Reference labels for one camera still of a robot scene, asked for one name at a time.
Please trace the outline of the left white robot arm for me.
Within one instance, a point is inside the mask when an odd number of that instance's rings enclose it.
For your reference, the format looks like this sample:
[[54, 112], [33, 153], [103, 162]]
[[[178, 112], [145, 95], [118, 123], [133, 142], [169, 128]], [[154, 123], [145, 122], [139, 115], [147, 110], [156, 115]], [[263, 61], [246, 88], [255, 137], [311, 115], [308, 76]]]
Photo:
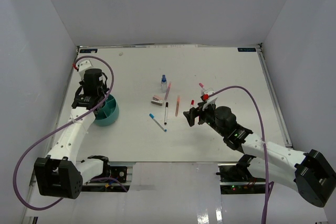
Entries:
[[36, 159], [34, 171], [42, 196], [76, 199], [83, 184], [94, 177], [101, 182], [110, 178], [111, 168], [103, 159], [89, 157], [77, 162], [81, 143], [108, 97], [106, 78], [101, 69], [84, 71], [71, 105], [70, 125], [46, 157]]

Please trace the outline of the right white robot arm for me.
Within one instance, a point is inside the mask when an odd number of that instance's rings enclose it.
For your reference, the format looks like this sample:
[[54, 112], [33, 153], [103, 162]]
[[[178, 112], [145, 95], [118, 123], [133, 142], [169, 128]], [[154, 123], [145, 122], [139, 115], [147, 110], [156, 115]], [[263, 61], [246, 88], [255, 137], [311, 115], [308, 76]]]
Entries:
[[247, 182], [253, 177], [268, 179], [296, 191], [308, 203], [323, 208], [335, 190], [335, 170], [316, 150], [302, 152], [273, 142], [263, 142], [252, 130], [236, 121], [226, 106], [204, 103], [183, 114], [189, 126], [207, 124], [232, 150], [243, 154], [237, 163], [238, 177]]

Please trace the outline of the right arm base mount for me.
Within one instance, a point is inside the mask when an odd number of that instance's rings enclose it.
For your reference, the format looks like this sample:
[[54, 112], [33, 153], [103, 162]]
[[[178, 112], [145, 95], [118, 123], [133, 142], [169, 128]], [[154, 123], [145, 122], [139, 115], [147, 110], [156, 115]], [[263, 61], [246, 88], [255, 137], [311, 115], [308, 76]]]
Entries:
[[235, 164], [219, 164], [216, 175], [219, 178], [222, 195], [250, 195], [265, 193], [265, 179], [240, 172]]

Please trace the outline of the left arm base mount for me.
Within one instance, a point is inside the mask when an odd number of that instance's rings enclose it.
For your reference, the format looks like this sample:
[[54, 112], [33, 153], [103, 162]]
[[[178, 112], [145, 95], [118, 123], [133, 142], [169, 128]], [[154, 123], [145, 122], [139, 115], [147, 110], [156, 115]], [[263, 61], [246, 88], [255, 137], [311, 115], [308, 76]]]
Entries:
[[107, 176], [99, 175], [85, 183], [82, 192], [126, 193], [130, 189], [133, 168], [130, 166], [109, 166]]

